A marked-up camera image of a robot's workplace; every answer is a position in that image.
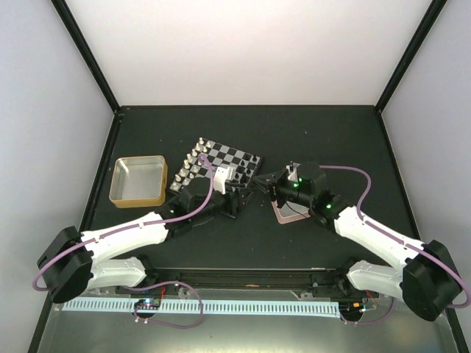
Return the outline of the pink metal tin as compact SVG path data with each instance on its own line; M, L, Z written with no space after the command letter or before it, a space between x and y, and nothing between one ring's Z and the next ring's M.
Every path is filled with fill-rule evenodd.
M286 202L281 208L277 206L277 202L272 202L272 208L279 224L288 224L311 217L307 207L293 202Z

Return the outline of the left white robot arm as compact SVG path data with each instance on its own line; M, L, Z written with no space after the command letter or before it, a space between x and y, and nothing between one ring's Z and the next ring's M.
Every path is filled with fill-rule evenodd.
M134 221L85 232L66 227L38 259L33 287L46 291L55 304L105 287L135 287L151 293L157 287L157 274L144 256L122 259L123 254L177 238L218 214L236 218L254 191L240 183L195 179L164 205Z

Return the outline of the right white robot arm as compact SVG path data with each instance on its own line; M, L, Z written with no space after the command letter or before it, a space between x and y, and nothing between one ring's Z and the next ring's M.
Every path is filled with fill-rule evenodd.
M347 203L330 191L325 167L294 163L257 176L254 182L278 207L291 202L307 208L318 225L385 261L374 265L359 260L336 275L334 285L342 296L372 290L402 301L426 321L435 321L447 308L458 307L454 300L460 293L470 293L442 243L409 238L363 213L361 201Z

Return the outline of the small green circuit board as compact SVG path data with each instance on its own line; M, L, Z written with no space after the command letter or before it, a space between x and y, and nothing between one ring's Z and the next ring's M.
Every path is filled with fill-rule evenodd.
M134 304L134 308L138 310L157 310L159 307L159 299L139 299Z

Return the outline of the black and silver chessboard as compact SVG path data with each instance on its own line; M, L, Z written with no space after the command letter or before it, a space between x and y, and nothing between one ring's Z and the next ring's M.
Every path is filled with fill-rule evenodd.
M213 141L213 140L208 140L206 138L202 138L202 139L204 140L205 145L208 141ZM185 169L184 161L183 161L183 166L177 172L177 174L178 173L185 174L184 180L181 183L176 182L175 176L174 176L169 185L169 192L171 192L174 195L180 195L181 193L188 193L190 190L193 190L197 186L200 186L202 184L202 181L201 181L202 179L205 179L209 182L213 182L216 169L220 165L229 165L229 166L234 167L235 169L233 179L230 180L229 182L226 182L226 194L237 190L235 188L232 188L231 184L242 183L241 178L243 175L247 175L246 174L247 169L252 169L252 174L250 176L247 175L248 181L247 183L243 183L243 184L251 185L251 186L253 185L253 179L257 175L259 170L261 169L261 166L263 164L263 158L257 154L251 154L246 151L242 151L240 149L235 149L231 146L227 146L216 141L213 141L213 143L214 145L212 149L208 149L205 146L202 149L202 151L197 151L198 156L200 153L205 153L206 160L199 160L198 156L197 158L192 157L191 152L187 154L187 157L192 158L191 167L189 169ZM244 160L243 156L245 154L249 155L249 160L245 160L247 161L247 166L245 167L242 166L244 168L244 172L238 173L236 169L237 167L241 166L241 161ZM258 157L258 161L256 163L251 162L253 155L256 155ZM194 173L192 171L192 167L194 165L199 166L199 171L197 173ZM171 188L174 182L180 185L179 190L173 190ZM217 193L220 193L220 192L213 190L212 196L215 197ZM242 193L245 195L245 198L246 198L245 205L246 205L246 203L249 201L249 198L251 197L253 193L248 193L248 192L242 192ZM227 207L226 194L224 195L221 194L221 196L223 196L224 200L226 201L225 206L221 210L221 214L228 216L227 211L226 211L226 207Z

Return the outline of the gold metal tin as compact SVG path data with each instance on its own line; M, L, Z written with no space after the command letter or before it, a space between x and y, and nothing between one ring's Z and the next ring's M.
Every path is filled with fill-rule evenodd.
M120 209L161 206L166 199L167 172L162 155L118 158L109 200Z

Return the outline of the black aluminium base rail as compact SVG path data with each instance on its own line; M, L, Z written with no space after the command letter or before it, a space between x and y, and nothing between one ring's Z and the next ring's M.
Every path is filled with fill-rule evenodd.
M157 268L137 288L166 281L184 282L196 289L294 290L315 296L353 298L365 294L347 281L344 269L198 269Z

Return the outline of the left black frame post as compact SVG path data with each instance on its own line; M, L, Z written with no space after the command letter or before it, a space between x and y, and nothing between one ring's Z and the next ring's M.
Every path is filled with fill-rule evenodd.
M77 47L110 109L113 113L118 112L120 110L120 104L113 94L105 75L103 74L87 40L85 39L85 36L82 33L82 30L79 27L79 24L67 4L67 1L51 0L50 2L52 3L56 13L59 15L60 20L63 22L63 25Z

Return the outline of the black frame post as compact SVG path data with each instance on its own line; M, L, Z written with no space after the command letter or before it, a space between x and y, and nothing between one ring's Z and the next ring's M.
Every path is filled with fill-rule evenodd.
M428 5L425 14L414 31L405 51L403 52L398 64L393 70L389 81L387 82L382 94L380 95L380 98L375 105L375 111L377 114L381 114L385 110L402 78L405 76L409 66L413 62L422 44L425 42L429 32L433 28L433 25L443 11L446 3L447 0L433 0Z
M110 109L113 113L118 112L120 110L120 104L113 94L105 75L103 74L87 40L85 39L85 36L82 33L82 30L79 27L79 24L67 4L67 1L51 0L50 2L52 3L56 13L59 15L60 20L63 22L63 25L77 47Z

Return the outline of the right black frame post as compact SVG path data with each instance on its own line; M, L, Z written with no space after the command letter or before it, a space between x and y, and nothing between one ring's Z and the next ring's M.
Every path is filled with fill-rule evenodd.
M402 78L405 76L409 66L413 62L422 44L425 42L429 32L433 28L433 25L443 11L446 3L447 0L433 0L428 5L425 14L414 31L405 51L403 52L398 64L393 70L389 81L387 82L382 94L380 95L380 98L375 105L375 111L377 114L381 114L385 110Z

